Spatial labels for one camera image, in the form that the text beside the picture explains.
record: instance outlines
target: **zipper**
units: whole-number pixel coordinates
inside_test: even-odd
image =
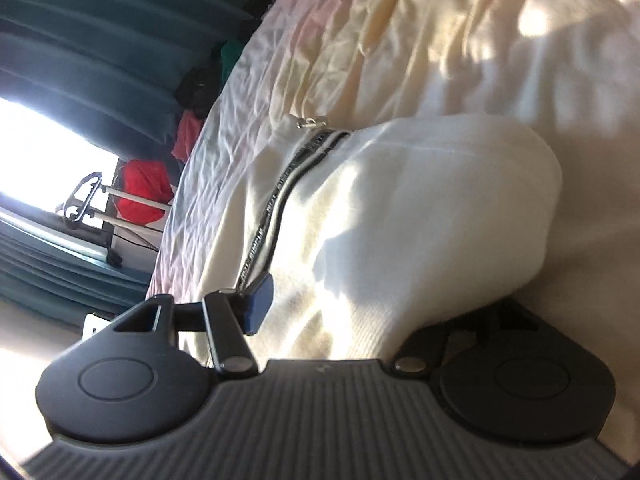
[[[321,128],[321,130],[314,133],[311,140],[306,142],[296,152],[289,165],[280,175],[260,216],[258,229],[254,235],[254,240],[252,240],[249,246],[249,252],[244,260],[236,282],[236,290],[243,290],[247,286],[248,279],[255,269],[258,258],[265,253],[265,248],[267,249],[266,258],[261,270],[269,270],[278,241],[284,207],[297,182],[302,176],[322,162],[327,154],[334,149],[342,139],[351,135],[349,132],[327,128],[325,122],[316,120],[300,120],[298,121],[298,127],[313,128],[314,131]],[[271,236],[270,245],[265,247],[274,215],[276,217],[276,223],[273,229],[274,234]]]

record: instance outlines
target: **curtain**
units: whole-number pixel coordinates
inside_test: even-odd
[[[0,0],[0,97],[125,160],[166,160],[181,78],[253,20],[223,0]]]
[[[92,312],[121,314],[145,299],[150,275],[43,240],[0,218],[0,298],[80,331]]]

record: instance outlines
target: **red cloth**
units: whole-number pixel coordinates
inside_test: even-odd
[[[171,154],[183,162],[187,162],[191,151],[200,136],[202,121],[196,117],[192,110],[187,110],[182,114],[180,124],[178,124],[178,134],[175,146]]]
[[[130,160],[122,167],[123,191],[163,204],[174,197],[169,176],[162,162],[153,160]],[[147,225],[164,216],[164,211],[127,198],[117,198],[116,208],[125,220],[138,225]]]

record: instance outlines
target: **bed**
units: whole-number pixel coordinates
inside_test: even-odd
[[[544,265],[515,295],[612,370],[616,402],[601,440],[637,461],[638,103],[639,0],[277,0],[188,161],[149,294],[196,301],[234,286],[237,247],[255,229],[252,193],[274,184],[258,178],[256,161],[287,121],[326,116],[361,130],[398,118],[511,118],[545,141],[562,171]],[[185,341],[196,355],[202,344]],[[288,348],[278,356],[305,356]],[[353,356],[348,345],[323,348],[312,356]]]

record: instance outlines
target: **metal pole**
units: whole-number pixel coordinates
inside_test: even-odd
[[[171,211],[171,206],[168,204],[163,204],[161,202],[154,202],[153,200],[149,200],[148,198],[142,198],[141,196],[132,195],[131,193],[127,193],[126,191],[121,191],[114,187],[102,186],[102,191],[115,196],[121,196],[128,200],[133,200],[134,202],[139,202],[141,204],[149,205],[151,207],[157,207],[158,209]]]

